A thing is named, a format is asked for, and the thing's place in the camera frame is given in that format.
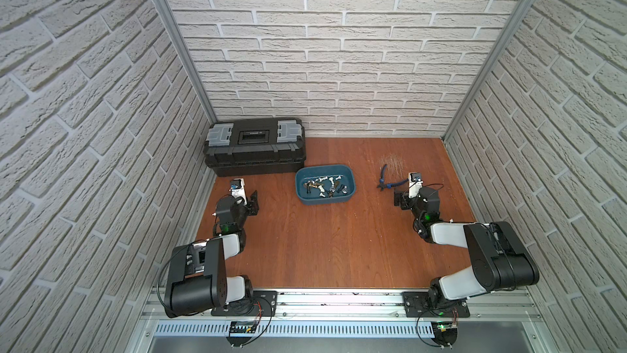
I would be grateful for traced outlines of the black silver chess piece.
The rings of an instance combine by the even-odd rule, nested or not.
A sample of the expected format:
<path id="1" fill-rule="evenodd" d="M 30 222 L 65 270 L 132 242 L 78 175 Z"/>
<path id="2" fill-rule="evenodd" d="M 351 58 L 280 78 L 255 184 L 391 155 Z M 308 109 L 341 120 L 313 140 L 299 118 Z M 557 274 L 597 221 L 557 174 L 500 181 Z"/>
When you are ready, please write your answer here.
<path id="1" fill-rule="evenodd" d="M 331 183 L 330 189 L 328 190 L 328 195 L 330 197 L 333 197 L 336 193 L 336 181 L 334 178 L 329 178 L 329 181 Z"/>

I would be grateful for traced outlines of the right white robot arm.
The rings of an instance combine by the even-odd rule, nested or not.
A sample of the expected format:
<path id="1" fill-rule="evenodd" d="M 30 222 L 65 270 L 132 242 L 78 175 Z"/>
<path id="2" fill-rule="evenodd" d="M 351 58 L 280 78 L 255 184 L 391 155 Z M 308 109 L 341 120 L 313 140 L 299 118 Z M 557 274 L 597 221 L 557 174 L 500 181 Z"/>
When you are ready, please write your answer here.
<path id="1" fill-rule="evenodd" d="M 467 268 L 431 281 L 426 299 L 429 309 L 539 282 L 536 262 L 508 222 L 446 222 L 440 218 L 439 202 L 439 192 L 420 182 L 394 193 L 394 204 L 412 212 L 413 229 L 421 239 L 467 249 L 470 256 Z"/>

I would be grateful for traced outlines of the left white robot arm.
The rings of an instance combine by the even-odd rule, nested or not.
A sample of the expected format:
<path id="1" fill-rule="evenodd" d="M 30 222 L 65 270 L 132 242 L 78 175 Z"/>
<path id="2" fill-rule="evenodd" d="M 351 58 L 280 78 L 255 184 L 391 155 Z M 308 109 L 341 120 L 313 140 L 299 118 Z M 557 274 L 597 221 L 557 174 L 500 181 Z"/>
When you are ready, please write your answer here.
<path id="1" fill-rule="evenodd" d="M 160 299 L 170 318 L 227 309 L 247 313 L 256 306 L 247 276 L 228 277 L 226 260 L 243 252 L 248 217 L 259 212 L 258 193 L 224 196 L 217 202 L 212 237 L 174 248 L 168 261 L 165 295 Z"/>

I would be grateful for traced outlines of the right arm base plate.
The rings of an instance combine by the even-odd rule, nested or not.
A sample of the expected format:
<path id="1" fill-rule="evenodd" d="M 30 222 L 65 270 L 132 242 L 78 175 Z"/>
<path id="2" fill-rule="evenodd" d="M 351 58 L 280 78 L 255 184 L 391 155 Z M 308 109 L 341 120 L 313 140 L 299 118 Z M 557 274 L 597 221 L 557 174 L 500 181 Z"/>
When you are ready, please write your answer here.
<path id="1" fill-rule="evenodd" d="M 402 292 L 403 305 L 408 318 L 425 316 L 444 318 L 470 318 L 470 310 L 465 300 L 433 298 L 428 291 Z"/>

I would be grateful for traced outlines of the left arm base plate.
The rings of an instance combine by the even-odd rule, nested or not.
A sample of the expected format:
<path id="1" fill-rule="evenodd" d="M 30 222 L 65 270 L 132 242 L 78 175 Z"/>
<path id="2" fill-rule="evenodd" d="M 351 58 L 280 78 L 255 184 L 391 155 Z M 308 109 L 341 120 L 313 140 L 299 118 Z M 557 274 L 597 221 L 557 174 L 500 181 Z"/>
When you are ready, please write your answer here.
<path id="1" fill-rule="evenodd" d="M 279 292 L 276 290 L 254 289 L 250 297 L 231 302 L 224 307 L 211 310 L 218 317 L 271 317 L 276 313 Z"/>

